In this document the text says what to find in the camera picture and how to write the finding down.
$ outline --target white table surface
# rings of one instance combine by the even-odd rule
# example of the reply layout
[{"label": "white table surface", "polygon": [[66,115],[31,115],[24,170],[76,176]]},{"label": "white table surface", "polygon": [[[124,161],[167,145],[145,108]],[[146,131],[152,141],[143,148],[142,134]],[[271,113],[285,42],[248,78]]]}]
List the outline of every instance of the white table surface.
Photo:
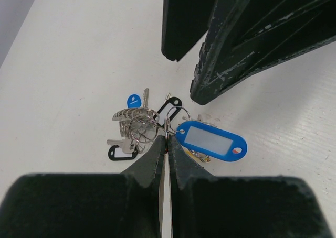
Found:
[{"label": "white table surface", "polygon": [[336,43],[257,74],[200,106],[189,89],[201,41],[179,63],[161,54],[163,0],[35,0],[0,68],[0,197],[29,172],[121,172],[106,139],[113,114],[150,88],[193,117],[243,136],[248,154],[217,176],[295,176],[336,231]]}]

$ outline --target keychain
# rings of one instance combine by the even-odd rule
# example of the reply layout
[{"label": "keychain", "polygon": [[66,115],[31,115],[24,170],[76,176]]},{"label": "keychain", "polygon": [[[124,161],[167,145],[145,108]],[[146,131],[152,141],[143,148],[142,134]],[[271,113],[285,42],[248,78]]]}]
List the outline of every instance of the keychain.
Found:
[{"label": "keychain", "polygon": [[112,145],[109,149],[108,156],[110,160],[132,160],[135,159],[138,155],[138,150],[135,149],[132,153],[126,154],[122,151],[119,145]]},{"label": "keychain", "polygon": [[141,98],[133,94],[127,99],[127,107],[128,108],[137,108],[141,106]]},{"label": "keychain", "polygon": [[168,116],[165,120],[170,130],[176,133],[176,138],[182,146],[227,162],[240,160],[246,155],[247,143],[242,137],[212,125],[191,120],[189,112],[184,107],[180,108],[188,114],[188,121],[174,130],[170,126]]},{"label": "keychain", "polygon": [[169,119],[172,120],[181,110],[178,106],[182,107],[182,101],[179,98],[172,97],[165,101],[165,103],[162,105],[162,107],[157,111],[159,114],[159,121],[158,125],[161,127],[164,127],[164,119],[167,115],[169,115]]}]

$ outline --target blue key fob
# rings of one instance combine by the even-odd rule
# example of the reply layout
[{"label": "blue key fob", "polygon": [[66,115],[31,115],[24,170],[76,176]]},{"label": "blue key fob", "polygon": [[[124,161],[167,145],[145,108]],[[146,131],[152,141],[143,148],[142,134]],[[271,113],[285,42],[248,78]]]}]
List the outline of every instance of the blue key fob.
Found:
[{"label": "blue key fob", "polygon": [[133,94],[127,99],[127,107],[128,108],[138,108],[141,106],[141,98]]},{"label": "blue key fob", "polygon": [[186,121],[176,130],[182,146],[223,161],[237,161],[247,153],[247,143],[242,137],[200,121]]}]

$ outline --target key ring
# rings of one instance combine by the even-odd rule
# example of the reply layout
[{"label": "key ring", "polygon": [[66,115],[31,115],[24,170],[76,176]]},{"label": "key ring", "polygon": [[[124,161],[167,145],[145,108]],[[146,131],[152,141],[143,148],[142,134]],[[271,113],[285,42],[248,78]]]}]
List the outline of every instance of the key ring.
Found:
[{"label": "key ring", "polygon": [[169,128],[170,128],[173,132],[175,132],[175,133],[182,133],[182,132],[184,132],[184,130],[176,131],[176,130],[174,130],[174,129],[172,128],[172,126],[170,125],[169,112],[170,112],[172,109],[175,109],[175,108],[181,108],[181,109],[183,109],[183,110],[187,113],[187,115],[188,115],[188,119],[191,120],[189,111],[188,111],[185,107],[182,107],[182,106],[174,106],[174,107],[171,107],[171,108],[168,110],[165,121],[167,121],[167,124],[169,125]]},{"label": "key ring", "polygon": [[136,116],[134,116],[133,117],[133,119],[131,120],[131,122],[130,122],[130,124],[129,124],[129,131],[130,131],[130,133],[131,133],[131,136],[132,136],[132,138],[135,140],[135,141],[137,141],[138,143],[141,143],[141,144],[147,144],[148,142],[152,142],[152,141],[154,141],[154,139],[158,136],[158,133],[159,133],[159,128],[158,127],[154,127],[155,129],[156,129],[156,132],[155,132],[155,136],[153,137],[153,139],[149,139],[149,138],[147,138],[148,139],[148,141],[146,141],[146,138],[145,138],[145,141],[143,142],[143,141],[140,141],[139,139],[137,139],[135,136],[134,136],[134,134],[133,134],[133,131],[132,131],[132,123],[137,119],[137,117],[147,117],[149,120],[150,120],[150,124],[149,125],[151,125],[151,124],[154,124],[155,126],[157,126],[156,125],[156,121],[152,118],[152,117],[150,117],[150,116],[148,116],[148,115],[136,115]]},{"label": "key ring", "polygon": [[169,124],[168,124],[167,118],[164,120],[164,134],[166,137],[166,141],[168,141]]}]

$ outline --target key head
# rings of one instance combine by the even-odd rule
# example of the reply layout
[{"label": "key head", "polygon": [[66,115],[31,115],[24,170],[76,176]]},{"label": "key head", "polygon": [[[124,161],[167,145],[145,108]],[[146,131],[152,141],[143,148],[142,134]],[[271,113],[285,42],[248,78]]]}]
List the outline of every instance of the key head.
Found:
[{"label": "key head", "polygon": [[128,108],[138,108],[141,107],[141,98],[133,94],[127,99],[127,107]]}]

